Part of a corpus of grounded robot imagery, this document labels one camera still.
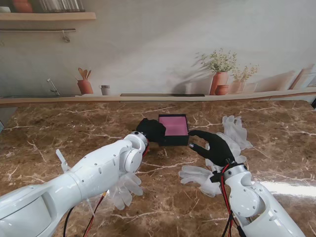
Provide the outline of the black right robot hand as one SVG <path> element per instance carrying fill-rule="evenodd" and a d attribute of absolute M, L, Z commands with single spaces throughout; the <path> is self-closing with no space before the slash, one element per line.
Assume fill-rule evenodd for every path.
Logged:
<path fill-rule="evenodd" d="M 190 143 L 189 147 L 203 158 L 210 160 L 213 164 L 224 167 L 227 164 L 236 162 L 227 142 L 217 134 L 201 130 L 192 130 L 188 135 L 198 136 L 208 142 L 209 150 L 195 143 Z"/>

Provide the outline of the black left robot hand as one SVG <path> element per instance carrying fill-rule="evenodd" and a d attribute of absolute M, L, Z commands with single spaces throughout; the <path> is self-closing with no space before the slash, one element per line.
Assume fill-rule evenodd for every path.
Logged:
<path fill-rule="evenodd" d="M 155 119 L 144 118 L 136 127 L 136 131 L 141 132 L 149 142 L 161 143 L 164 141 L 166 128 Z"/>

